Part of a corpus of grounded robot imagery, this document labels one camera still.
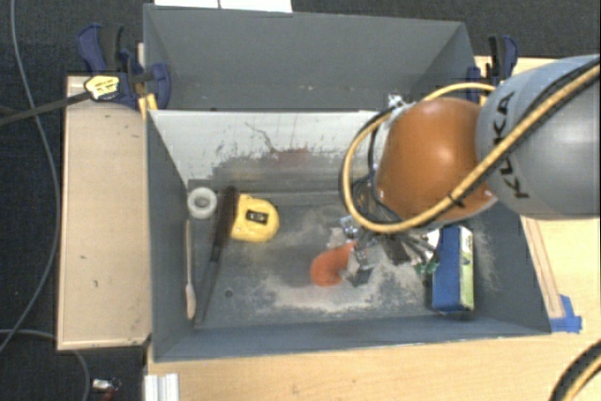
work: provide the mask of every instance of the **yellow cable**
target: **yellow cable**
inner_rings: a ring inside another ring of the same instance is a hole
[[[565,392],[563,401],[573,401],[574,397],[580,393],[584,385],[601,369],[601,357],[597,357],[578,377],[574,380],[570,389]]]
[[[370,124],[363,131],[360,131],[359,134],[355,137],[353,142],[350,144],[348,148],[347,154],[343,159],[342,166],[342,190],[343,190],[343,199],[345,202],[345,206],[347,207],[348,213],[353,217],[355,221],[365,229],[369,229],[371,231],[380,233],[380,234],[393,234],[401,231],[406,231],[413,227],[420,226],[429,222],[431,219],[439,216],[444,210],[451,207],[454,201],[452,199],[459,199],[470,187],[471,185],[488,169],[491,165],[493,165],[504,153],[507,151],[523,134],[526,132],[532,124],[538,122],[541,117],[543,117],[550,109],[552,109],[557,103],[559,103],[562,99],[569,96],[572,92],[579,89],[582,85],[586,84],[589,80],[591,80],[595,75],[599,74],[599,66],[595,66],[580,76],[578,76],[574,81],[570,82],[568,85],[565,85],[563,88],[559,89],[552,96],[544,100],[540,105],[536,107],[532,112],[528,114],[521,122],[519,122],[511,132],[497,144],[497,146],[492,149],[488,155],[459,183],[457,187],[455,187],[447,197],[442,199],[432,208],[429,208],[418,214],[415,217],[402,221],[400,223],[394,224],[380,224],[374,223],[365,217],[363,217],[360,212],[355,208],[355,204],[352,199],[352,186],[350,182],[350,170],[352,159],[357,150],[359,144],[369,135],[372,131],[377,129],[381,124],[383,124],[388,118],[390,118],[391,114],[381,117],[373,124]],[[457,85],[449,85],[448,87],[443,87],[435,91],[434,93],[426,96],[425,100],[431,100],[436,97],[440,97],[443,94],[448,92],[452,92],[453,90],[465,89],[465,88],[482,88],[484,90],[489,90],[489,85],[478,85],[476,83],[464,83]]]
[[[459,84],[453,84],[453,85],[447,85],[446,87],[441,87],[440,89],[435,90],[431,94],[428,94],[427,96],[425,96],[422,100],[432,100],[432,99],[435,99],[436,97],[444,96],[445,94],[448,94],[449,92],[455,92],[456,90],[466,90],[466,89],[480,89],[480,90],[487,90],[489,92],[492,92],[493,90],[495,90],[495,87],[493,87],[492,85],[489,85],[489,84],[481,84],[479,82],[462,82]]]

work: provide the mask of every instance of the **masking tape roll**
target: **masking tape roll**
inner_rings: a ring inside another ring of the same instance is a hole
[[[207,187],[198,187],[188,194],[188,211],[195,219],[208,219],[217,208],[217,194]]]

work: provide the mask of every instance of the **bin floor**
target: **bin floor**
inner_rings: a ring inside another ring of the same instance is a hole
[[[345,212],[340,203],[278,209],[280,230],[269,242],[228,240],[203,328],[432,314],[413,267],[394,266],[379,248],[367,285],[314,285],[311,262]],[[208,232],[208,222],[194,222],[197,292],[210,254]]]

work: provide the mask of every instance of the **tape measure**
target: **tape measure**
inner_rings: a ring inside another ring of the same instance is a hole
[[[232,225],[232,239],[247,242],[266,242],[280,228],[280,217],[275,207],[265,199],[240,194],[236,219]]]

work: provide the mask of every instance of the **dark carpet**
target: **dark carpet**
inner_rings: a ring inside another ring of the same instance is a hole
[[[17,0],[18,39],[37,103],[64,95],[67,72],[83,67],[74,37],[89,23],[122,23],[124,43],[142,38],[141,6],[151,0]],[[466,23],[474,52],[488,54],[490,34],[514,37],[526,56],[562,57],[599,51],[600,0],[293,0],[297,11],[354,13]],[[0,105],[24,109],[8,29],[8,0],[0,0]],[[43,125],[60,166],[59,113]],[[0,329],[13,326],[41,275],[52,241],[52,183],[33,121],[0,130]],[[24,326],[54,331],[56,270]],[[121,400],[141,399],[139,348],[85,352],[92,378],[119,377]],[[0,357],[3,400],[80,399],[77,362],[52,343],[15,338]],[[94,394],[90,399],[100,399]]]

